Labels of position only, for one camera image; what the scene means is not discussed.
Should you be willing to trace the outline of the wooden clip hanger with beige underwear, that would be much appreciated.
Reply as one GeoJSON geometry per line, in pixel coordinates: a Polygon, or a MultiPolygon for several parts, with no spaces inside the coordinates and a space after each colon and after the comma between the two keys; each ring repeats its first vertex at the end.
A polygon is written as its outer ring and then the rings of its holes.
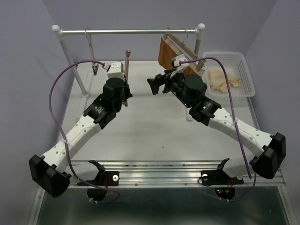
{"type": "MultiPolygon", "coordinates": [[[[131,54],[131,50],[126,50],[126,52],[125,52],[125,72],[124,72],[124,74],[125,74],[125,78],[126,78],[126,81],[127,81],[127,85],[128,85],[128,74],[129,74],[129,57],[130,57],[130,54],[131,54]]],[[[128,98],[126,99],[126,100],[124,100],[124,106],[125,107],[128,107],[128,98]]]]}

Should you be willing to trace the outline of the beige underwear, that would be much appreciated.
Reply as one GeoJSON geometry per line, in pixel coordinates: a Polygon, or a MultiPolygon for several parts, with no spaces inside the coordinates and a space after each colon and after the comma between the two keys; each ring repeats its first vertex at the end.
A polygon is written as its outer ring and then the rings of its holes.
{"type": "MultiPolygon", "coordinates": [[[[241,79],[236,79],[231,74],[227,75],[229,86],[239,87],[241,79]]],[[[221,70],[212,69],[208,71],[208,79],[210,82],[210,89],[212,91],[220,91],[221,93],[228,93],[225,74],[221,70]]]]}

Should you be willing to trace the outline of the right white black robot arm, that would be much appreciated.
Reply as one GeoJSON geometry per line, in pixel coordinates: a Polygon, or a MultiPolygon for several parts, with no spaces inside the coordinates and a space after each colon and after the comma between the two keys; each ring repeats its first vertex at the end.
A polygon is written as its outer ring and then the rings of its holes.
{"type": "Polygon", "coordinates": [[[286,156],[286,138],[281,133],[271,135],[260,131],[233,116],[219,103],[205,96],[207,85],[198,75],[184,77],[182,73],[158,74],[147,80],[153,95],[160,86],[163,93],[171,92],[186,108],[191,117],[216,129],[252,152],[252,158],[225,159],[216,170],[216,179],[226,183],[231,178],[247,173],[256,173],[266,179],[273,179],[286,156]]]}

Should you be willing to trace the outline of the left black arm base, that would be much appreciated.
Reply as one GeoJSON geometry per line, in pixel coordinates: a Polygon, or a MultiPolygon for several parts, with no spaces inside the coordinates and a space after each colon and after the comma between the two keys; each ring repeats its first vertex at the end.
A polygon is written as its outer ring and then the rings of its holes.
{"type": "Polygon", "coordinates": [[[112,189],[119,185],[120,172],[119,171],[101,171],[98,172],[93,180],[85,182],[77,182],[79,187],[88,187],[87,197],[90,203],[104,204],[112,203],[119,199],[120,192],[112,189]]]}

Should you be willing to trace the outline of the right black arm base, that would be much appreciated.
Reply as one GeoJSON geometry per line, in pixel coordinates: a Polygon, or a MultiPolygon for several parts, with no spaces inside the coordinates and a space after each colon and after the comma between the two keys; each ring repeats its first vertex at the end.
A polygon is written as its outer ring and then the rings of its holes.
{"type": "Polygon", "coordinates": [[[216,186],[215,193],[217,197],[225,200],[233,200],[235,197],[236,191],[234,185],[244,184],[242,178],[230,178],[222,170],[201,171],[201,176],[197,182],[205,187],[216,186]]]}

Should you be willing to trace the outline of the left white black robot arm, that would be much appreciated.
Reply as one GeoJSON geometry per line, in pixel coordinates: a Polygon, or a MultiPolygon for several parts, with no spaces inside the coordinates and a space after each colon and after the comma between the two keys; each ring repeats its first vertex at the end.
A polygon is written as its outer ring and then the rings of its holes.
{"type": "Polygon", "coordinates": [[[50,150],[30,158],[33,181],[54,198],[62,195],[74,176],[65,172],[72,157],[116,117],[123,102],[130,97],[132,95],[125,80],[109,78],[103,86],[102,94],[83,112],[74,127],[50,150]]]}

